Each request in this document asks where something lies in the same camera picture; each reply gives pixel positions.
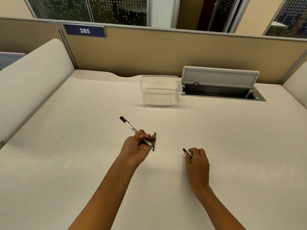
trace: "left hand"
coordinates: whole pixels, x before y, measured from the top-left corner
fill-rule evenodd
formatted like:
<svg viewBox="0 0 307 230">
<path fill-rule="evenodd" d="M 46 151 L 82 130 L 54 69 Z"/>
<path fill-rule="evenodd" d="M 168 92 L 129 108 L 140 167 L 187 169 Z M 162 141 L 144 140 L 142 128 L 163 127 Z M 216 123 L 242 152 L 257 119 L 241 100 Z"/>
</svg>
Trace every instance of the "left hand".
<svg viewBox="0 0 307 230">
<path fill-rule="evenodd" d="M 152 147 L 149 147 L 143 139 L 147 139 L 152 143 L 152 147 L 156 142 L 155 135 L 149 135 L 144 130 L 139 130 L 134 136 L 129 136 L 119 154 L 119 157 L 123 157 L 128 163 L 132 163 L 133 166 L 139 166 L 147 157 Z"/>
</svg>

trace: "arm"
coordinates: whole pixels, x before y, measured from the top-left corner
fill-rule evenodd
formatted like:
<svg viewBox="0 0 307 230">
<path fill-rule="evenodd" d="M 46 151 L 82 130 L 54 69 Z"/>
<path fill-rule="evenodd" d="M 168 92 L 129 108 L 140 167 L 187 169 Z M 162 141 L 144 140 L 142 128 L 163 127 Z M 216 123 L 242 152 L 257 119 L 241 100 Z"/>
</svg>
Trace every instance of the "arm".
<svg viewBox="0 0 307 230">
<path fill-rule="evenodd" d="M 209 161 L 203 149 L 191 148 L 185 153 L 188 179 L 196 197 L 205 208 L 216 230 L 245 230 L 227 210 L 209 186 Z"/>
<path fill-rule="evenodd" d="M 71 224 L 68 230 L 110 230 L 137 167 L 145 160 L 151 147 L 142 143 L 146 138 L 154 145 L 155 135 L 143 130 L 126 139 L 102 183 Z"/>
</svg>

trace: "marker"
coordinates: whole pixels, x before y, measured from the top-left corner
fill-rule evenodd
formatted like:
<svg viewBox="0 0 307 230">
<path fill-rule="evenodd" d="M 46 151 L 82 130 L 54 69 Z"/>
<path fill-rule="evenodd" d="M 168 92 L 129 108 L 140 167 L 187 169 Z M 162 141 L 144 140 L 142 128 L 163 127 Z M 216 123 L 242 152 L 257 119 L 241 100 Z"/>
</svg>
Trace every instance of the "marker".
<svg viewBox="0 0 307 230">
<path fill-rule="evenodd" d="M 154 133 L 154 135 L 156 136 L 156 133 Z M 154 144 L 154 146 L 155 146 L 156 144 Z M 153 146 L 153 151 L 154 151 L 154 146 Z"/>
<path fill-rule="evenodd" d="M 184 152 L 187 152 L 189 154 L 188 151 L 186 151 L 184 148 L 182 149 Z M 190 154 L 189 154 L 190 155 Z M 193 157 L 190 155 L 191 159 L 193 159 Z"/>
<path fill-rule="evenodd" d="M 119 117 L 121 121 L 123 121 L 132 131 L 137 132 L 137 130 L 131 126 L 131 124 L 128 122 L 128 120 L 126 120 L 123 116 Z M 152 143 L 149 142 L 146 139 L 143 139 L 143 141 L 149 146 L 152 147 Z"/>
</svg>

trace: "number sign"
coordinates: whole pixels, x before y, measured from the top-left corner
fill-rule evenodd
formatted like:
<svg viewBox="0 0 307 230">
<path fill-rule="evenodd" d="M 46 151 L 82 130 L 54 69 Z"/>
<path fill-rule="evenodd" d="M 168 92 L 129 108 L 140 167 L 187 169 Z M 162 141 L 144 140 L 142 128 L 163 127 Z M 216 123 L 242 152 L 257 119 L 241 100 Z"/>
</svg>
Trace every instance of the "number sign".
<svg viewBox="0 0 307 230">
<path fill-rule="evenodd" d="M 82 35 L 102 38 L 106 37 L 104 26 L 64 24 L 64 28 L 68 35 Z"/>
</svg>

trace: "transparent plastic box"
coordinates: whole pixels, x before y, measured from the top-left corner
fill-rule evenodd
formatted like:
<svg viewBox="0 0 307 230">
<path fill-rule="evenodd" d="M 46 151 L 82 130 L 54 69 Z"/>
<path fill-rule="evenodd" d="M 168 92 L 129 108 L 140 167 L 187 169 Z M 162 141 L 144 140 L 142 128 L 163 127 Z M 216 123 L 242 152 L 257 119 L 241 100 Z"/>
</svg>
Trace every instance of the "transparent plastic box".
<svg viewBox="0 0 307 230">
<path fill-rule="evenodd" d="M 176 76 L 145 75 L 140 85 L 143 103 L 147 105 L 176 105 L 182 85 Z"/>
</svg>

